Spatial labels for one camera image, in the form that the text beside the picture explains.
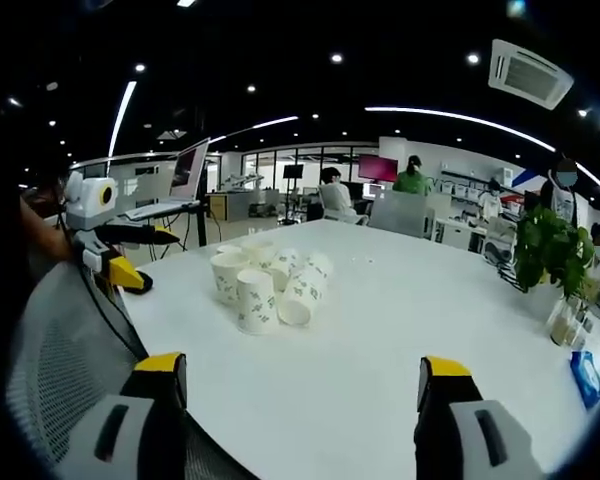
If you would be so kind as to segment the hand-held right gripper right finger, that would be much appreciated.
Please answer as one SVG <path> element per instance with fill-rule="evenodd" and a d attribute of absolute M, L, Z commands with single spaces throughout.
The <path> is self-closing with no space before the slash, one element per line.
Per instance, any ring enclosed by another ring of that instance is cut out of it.
<path fill-rule="evenodd" d="M 414 429 L 418 479 L 543 479 L 524 427 L 496 400 L 482 397 L 461 363 L 420 361 Z"/>

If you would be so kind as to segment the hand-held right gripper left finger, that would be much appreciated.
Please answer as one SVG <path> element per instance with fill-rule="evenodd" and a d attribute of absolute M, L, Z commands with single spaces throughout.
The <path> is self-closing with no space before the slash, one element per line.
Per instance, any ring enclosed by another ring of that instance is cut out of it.
<path fill-rule="evenodd" d="M 149 356 L 71 430 L 60 479 L 183 479 L 186 355 Z"/>

